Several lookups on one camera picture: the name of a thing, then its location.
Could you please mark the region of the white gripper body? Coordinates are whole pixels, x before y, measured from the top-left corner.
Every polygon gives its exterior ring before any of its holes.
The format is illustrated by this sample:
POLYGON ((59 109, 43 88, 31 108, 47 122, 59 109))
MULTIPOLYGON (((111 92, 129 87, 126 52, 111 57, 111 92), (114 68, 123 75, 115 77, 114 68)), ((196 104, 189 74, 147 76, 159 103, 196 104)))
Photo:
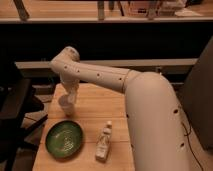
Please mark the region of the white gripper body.
POLYGON ((63 86, 68 94, 68 102, 75 104, 77 100, 79 81, 64 83, 63 86))

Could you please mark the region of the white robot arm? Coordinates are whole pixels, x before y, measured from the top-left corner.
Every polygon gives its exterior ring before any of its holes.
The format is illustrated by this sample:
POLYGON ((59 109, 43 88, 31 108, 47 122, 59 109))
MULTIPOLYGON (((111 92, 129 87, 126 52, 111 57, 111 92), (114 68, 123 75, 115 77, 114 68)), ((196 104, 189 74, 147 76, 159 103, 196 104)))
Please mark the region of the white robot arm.
POLYGON ((125 96, 135 171, 190 171, 179 101, 170 82, 156 72, 85 64, 73 47, 51 62, 69 90, 76 79, 125 96))

